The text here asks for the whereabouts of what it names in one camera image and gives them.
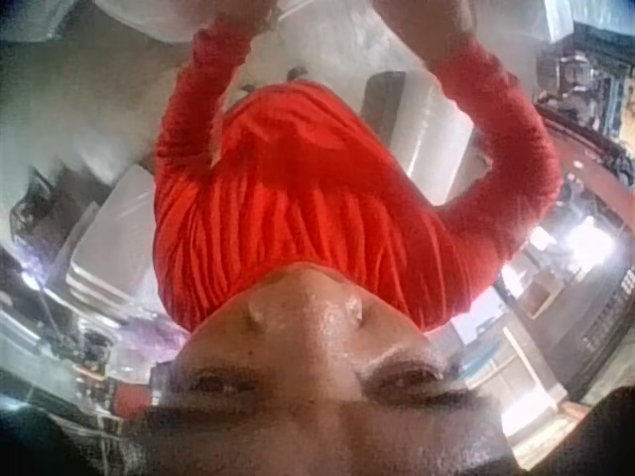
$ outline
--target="sleeve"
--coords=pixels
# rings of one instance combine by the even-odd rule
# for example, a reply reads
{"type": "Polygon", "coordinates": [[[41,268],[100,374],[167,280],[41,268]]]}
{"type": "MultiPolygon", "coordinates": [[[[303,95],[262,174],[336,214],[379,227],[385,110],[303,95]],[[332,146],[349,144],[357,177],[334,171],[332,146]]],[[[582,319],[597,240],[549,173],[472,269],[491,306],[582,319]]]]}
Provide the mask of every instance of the sleeve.
{"type": "Polygon", "coordinates": [[[191,200],[209,174],[212,150],[220,145],[224,93],[245,62],[251,39],[225,18],[194,37],[192,61],[179,75],[156,145],[158,223],[178,202],[191,200]]]}
{"type": "Polygon", "coordinates": [[[433,73],[482,132],[493,162],[482,180],[438,210],[462,275],[452,307],[468,311],[554,204],[563,178],[518,79],[475,38],[465,39],[433,73]]]}

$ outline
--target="man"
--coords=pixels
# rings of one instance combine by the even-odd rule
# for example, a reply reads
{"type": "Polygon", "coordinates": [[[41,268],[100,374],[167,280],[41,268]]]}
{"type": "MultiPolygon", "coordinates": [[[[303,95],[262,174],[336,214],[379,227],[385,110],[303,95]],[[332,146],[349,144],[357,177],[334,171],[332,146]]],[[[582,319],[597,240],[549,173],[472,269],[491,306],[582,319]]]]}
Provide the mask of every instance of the man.
{"type": "Polygon", "coordinates": [[[377,1],[491,148],[489,175],[432,208],[322,86],[265,87],[221,117],[275,1],[218,3],[157,144],[155,268],[192,337],[135,431],[151,472],[510,474],[498,411],[422,330],[468,310],[556,199],[540,117],[463,2],[377,1]]]}

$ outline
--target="red shirt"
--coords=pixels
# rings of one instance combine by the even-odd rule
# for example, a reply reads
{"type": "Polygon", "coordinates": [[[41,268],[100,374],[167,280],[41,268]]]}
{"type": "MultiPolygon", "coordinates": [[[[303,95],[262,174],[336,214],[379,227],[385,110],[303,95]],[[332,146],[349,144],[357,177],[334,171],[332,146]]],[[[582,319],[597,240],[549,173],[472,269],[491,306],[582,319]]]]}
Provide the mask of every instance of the red shirt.
{"type": "Polygon", "coordinates": [[[425,330],[467,311],[561,184],[547,132],[517,80],[476,40],[434,71],[484,133],[494,161],[485,179],[434,208],[321,86],[265,87],[219,117],[250,41],[223,22],[200,32],[163,121],[154,261],[170,316],[194,330],[295,262],[341,272],[425,330]]]}

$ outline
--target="forehead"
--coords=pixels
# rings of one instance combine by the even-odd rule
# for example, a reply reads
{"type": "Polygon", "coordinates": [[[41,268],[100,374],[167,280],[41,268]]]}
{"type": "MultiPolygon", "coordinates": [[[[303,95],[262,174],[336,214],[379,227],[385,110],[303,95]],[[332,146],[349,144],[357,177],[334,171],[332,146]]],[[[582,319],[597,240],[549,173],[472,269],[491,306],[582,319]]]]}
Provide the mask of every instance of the forehead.
{"type": "Polygon", "coordinates": [[[497,412],[329,403],[152,423],[150,474],[450,475],[509,456],[497,412]]]}

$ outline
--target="hand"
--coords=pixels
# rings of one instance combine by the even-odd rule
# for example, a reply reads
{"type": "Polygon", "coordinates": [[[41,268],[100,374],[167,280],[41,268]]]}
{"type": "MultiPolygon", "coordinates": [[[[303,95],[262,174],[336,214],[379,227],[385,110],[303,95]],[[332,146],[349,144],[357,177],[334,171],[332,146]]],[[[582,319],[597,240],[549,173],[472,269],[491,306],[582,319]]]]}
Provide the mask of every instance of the hand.
{"type": "Polygon", "coordinates": [[[386,25],[434,68],[472,31],[466,0],[374,0],[386,25]]]}
{"type": "Polygon", "coordinates": [[[217,15],[236,23],[250,33],[264,30],[278,0],[214,0],[217,15]]]}

